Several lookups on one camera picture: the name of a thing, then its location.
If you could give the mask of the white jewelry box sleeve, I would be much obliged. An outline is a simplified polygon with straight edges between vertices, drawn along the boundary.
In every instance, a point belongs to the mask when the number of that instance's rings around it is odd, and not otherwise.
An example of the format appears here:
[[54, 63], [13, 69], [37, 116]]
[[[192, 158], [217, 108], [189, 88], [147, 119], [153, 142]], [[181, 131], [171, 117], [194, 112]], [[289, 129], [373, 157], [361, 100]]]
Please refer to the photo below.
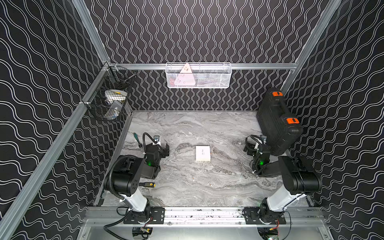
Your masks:
[[210, 148], [210, 146], [196, 146], [196, 161], [197, 162], [210, 162], [211, 161], [211, 148]]

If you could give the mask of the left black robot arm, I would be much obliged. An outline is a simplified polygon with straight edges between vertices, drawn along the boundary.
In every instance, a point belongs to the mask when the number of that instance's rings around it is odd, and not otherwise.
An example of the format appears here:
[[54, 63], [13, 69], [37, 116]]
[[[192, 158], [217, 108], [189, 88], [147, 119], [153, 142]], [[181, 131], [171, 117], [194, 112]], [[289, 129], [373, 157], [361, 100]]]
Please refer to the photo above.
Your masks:
[[138, 146], [144, 152], [143, 157], [121, 155], [107, 173], [103, 188], [120, 200], [128, 209], [123, 214], [122, 223], [127, 225], [163, 224], [165, 209], [152, 207], [148, 198], [139, 190], [153, 188], [155, 183], [141, 183], [142, 178], [155, 180], [161, 171], [161, 160], [170, 155], [170, 146], [160, 136], [143, 133], [142, 140], [134, 133]]

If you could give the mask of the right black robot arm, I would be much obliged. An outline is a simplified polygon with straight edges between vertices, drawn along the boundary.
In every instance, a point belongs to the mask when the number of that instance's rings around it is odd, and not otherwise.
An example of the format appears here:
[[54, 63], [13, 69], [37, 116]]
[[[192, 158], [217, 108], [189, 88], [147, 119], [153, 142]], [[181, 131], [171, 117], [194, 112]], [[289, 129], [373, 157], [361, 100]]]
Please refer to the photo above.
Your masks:
[[271, 148], [266, 138], [249, 135], [245, 138], [244, 152], [253, 157], [252, 174], [260, 178], [282, 177], [283, 185], [271, 196], [264, 198], [259, 207], [246, 207], [242, 214], [247, 225], [285, 224], [284, 213], [296, 200], [319, 191], [322, 180], [303, 158], [279, 156], [271, 162]]

